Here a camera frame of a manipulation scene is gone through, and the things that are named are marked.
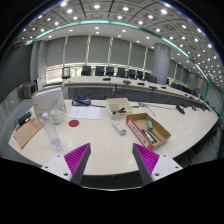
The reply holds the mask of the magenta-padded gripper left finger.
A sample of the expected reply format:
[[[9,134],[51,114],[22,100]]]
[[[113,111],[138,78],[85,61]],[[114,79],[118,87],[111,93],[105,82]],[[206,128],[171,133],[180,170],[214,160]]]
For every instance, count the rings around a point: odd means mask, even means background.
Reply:
[[[91,154],[91,145],[84,144],[65,155],[56,155],[42,169],[79,185]]]

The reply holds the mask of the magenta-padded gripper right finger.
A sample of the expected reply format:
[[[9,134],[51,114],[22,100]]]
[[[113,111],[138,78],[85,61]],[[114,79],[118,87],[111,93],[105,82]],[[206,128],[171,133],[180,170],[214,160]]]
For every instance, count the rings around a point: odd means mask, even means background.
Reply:
[[[132,153],[144,185],[182,169],[182,167],[168,155],[158,155],[136,143],[133,144]]]

